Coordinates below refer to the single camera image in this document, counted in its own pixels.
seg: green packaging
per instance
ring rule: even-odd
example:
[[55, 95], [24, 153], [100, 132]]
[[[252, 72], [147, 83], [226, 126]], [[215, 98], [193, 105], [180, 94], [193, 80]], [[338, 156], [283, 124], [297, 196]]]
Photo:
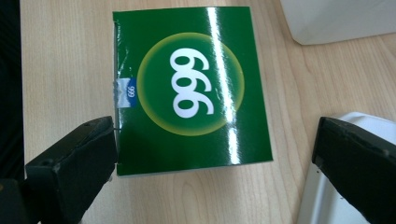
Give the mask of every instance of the green packaging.
[[118, 175], [273, 159], [248, 7], [113, 19]]

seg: box label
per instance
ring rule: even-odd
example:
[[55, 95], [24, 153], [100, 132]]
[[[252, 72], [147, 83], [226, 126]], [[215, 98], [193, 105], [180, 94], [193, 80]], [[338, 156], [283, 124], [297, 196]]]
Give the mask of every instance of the box label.
[[248, 7], [113, 18], [119, 175], [272, 159]]

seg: blue label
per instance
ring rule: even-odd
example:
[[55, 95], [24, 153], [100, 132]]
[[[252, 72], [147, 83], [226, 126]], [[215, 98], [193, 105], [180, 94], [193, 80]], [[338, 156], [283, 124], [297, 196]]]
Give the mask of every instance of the blue label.
[[128, 97], [128, 102], [131, 104], [131, 106], [136, 106], [137, 104], [137, 89], [136, 89], [136, 78], [131, 77], [131, 79], [128, 82], [128, 86], [126, 88], [127, 92], [127, 97]]

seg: yellow circle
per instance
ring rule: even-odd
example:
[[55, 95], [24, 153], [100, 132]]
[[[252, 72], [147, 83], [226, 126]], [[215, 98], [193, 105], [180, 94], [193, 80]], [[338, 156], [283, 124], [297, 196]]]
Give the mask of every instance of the yellow circle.
[[178, 39], [190, 39], [192, 37], [193, 38], [198, 37], [198, 38], [204, 39], [205, 41], [209, 40], [209, 42], [211, 42], [214, 47], [216, 46], [216, 44], [218, 44], [219, 47], [225, 51], [226, 55], [230, 57], [230, 60], [233, 62], [233, 65], [236, 67], [237, 82], [238, 82], [237, 85], [240, 86], [240, 91], [236, 93], [236, 99], [233, 102], [233, 111], [230, 111], [230, 112], [232, 112], [232, 116], [235, 116], [236, 111], [239, 109], [240, 105], [242, 104], [243, 95], [244, 95], [244, 91], [245, 91], [244, 75], [243, 75], [241, 65], [239, 64], [237, 58], [235, 57], [233, 52], [226, 45], [224, 45], [223, 43], [221, 43], [218, 40], [214, 40], [211, 36], [198, 34], [198, 33], [181, 33], [181, 34], [176, 34], [176, 35], [170, 35], [170, 36], [166, 37], [165, 39], [161, 40], [160, 42], [158, 42], [156, 45], [154, 45], [148, 51], [148, 53], [145, 55], [144, 59], [142, 60], [142, 63], [139, 67], [139, 71], [137, 74], [136, 84], [137, 84], [137, 92], [138, 92], [139, 101], [140, 101], [143, 109], [147, 113], [147, 115], [157, 125], [159, 125], [160, 127], [162, 127], [163, 129], [165, 129], [168, 132], [176, 133], [176, 134], [180, 134], [180, 135], [186, 135], [186, 136], [196, 136], [196, 135], [212, 133], [215, 130], [224, 126], [224, 124], [226, 124], [227, 122], [232, 122], [232, 121], [229, 118], [227, 118], [228, 115], [225, 114], [223, 116], [223, 119], [219, 119], [217, 122], [214, 122], [210, 126], [207, 126], [204, 128], [196, 128], [196, 127], [195, 128], [194, 127], [186, 128], [186, 127], [176, 126], [176, 125], [172, 124], [171, 122], [169, 122], [169, 120], [165, 120], [164, 118], [161, 118], [157, 115], [157, 113], [151, 107], [151, 105], [149, 103], [148, 97], [145, 94], [146, 87], [142, 83], [144, 83], [146, 68], [149, 65], [152, 66], [152, 64], [149, 64], [149, 61], [150, 61], [150, 59], [153, 58], [153, 56], [157, 53], [158, 50], [160, 50], [163, 46], [166, 46], [169, 43], [174, 42]]

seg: wooden surface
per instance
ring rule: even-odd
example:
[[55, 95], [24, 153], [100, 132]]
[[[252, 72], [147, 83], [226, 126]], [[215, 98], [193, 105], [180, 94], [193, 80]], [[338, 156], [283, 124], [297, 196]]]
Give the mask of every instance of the wooden surface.
[[83, 223], [294, 223], [319, 117], [396, 120], [396, 35], [301, 46], [279, 0], [22, 0], [25, 161], [79, 124], [114, 115], [113, 10], [195, 6], [251, 6], [275, 161], [113, 175]]

